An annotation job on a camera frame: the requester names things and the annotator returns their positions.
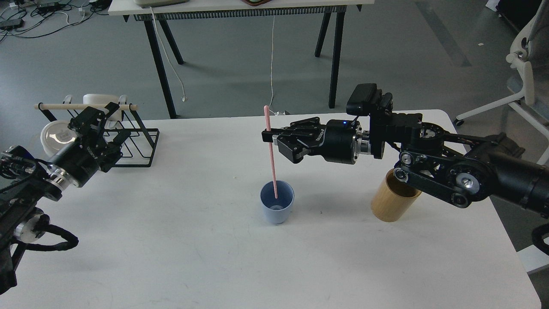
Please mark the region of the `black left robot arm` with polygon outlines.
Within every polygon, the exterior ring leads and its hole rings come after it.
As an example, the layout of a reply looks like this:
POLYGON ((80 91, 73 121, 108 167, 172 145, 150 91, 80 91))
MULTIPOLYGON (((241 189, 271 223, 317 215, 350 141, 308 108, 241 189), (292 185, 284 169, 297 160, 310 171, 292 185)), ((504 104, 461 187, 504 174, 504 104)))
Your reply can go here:
POLYGON ((120 131, 110 142, 104 139, 106 121, 119 108, 114 102, 100 108, 86 105, 67 126, 75 141, 49 161, 33 157, 21 146, 1 154, 1 176, 12 181, 1 189, 1 293, 16 286, 16 268, 26 250, 66 251, 77 246, 78 238, 51 224, 36 205, 41 198, 59 201, 69 185, 80 188, 120 160, 130 131, 120 131))

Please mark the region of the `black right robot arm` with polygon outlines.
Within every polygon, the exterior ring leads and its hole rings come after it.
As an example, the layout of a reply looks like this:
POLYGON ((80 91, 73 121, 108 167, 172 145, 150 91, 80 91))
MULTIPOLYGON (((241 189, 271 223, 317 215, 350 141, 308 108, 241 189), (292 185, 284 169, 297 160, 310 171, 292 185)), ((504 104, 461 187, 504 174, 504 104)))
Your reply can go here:
POLYGON ((524 149, 505 133, 459 135, 423 121, 420 113, 393 112, 393 97, 375 83, 356 86, 347 106, 354 119, 321 124, 318 117, 267 128, 264 142, 276 143, 283 156, 298 164, 304 156, 355 164, 360 154, 380 160, 384 147, 399 152, 397 180, 465 209, 497 196, 548 218, 547 166, 522 160, 524 149))

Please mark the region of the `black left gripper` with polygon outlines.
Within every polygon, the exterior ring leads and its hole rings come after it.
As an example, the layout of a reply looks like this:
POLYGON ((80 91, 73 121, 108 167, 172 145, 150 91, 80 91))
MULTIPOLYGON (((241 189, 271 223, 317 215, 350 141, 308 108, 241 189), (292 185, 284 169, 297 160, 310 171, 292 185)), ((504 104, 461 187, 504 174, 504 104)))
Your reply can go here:
POLYGON ((82 187, 99 170, 106 173, 122 157, 121 147, 131 131, 121 130, 114 139, 103 137, 105 124, 119 105, 110 102, 105 108, 86 108, 69 123, 76 133, 76 141, 62 148, 48 162, 50 170, 63 170, 77 187, 82 187))

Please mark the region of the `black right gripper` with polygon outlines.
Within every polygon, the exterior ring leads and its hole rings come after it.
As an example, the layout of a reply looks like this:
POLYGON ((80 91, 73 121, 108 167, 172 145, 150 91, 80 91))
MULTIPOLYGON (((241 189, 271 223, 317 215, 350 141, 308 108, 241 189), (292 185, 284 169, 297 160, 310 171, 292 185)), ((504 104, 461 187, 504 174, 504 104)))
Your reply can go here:
POLYGON ((265 129, 262 140, 273 142, 276 137, 278 150, 294 164, 305 156, 321 156, 338 164, 355 164, 358 157, 355 138, 359 127, 358 121, 332 119, 321 124, 319 117, 312 117, 291 122, 282 129, 265 129))

